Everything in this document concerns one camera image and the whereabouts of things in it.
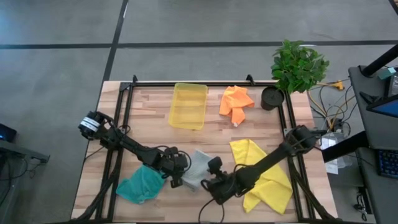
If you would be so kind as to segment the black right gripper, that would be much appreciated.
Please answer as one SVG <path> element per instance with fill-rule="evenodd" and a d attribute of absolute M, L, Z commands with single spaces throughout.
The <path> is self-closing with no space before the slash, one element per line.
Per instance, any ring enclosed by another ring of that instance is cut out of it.
<path fill-rule="evenodd" d="M 210 175 L 213 175 L 211 179 L 201 180 L 201 186 L 212 196 L 213 200 L 218 204 L 222 205 L 231 197 L 236 194 L 236 173 L 227 173 L 226 171 L 217 170 L 212 172 L 206 170 Z"/>

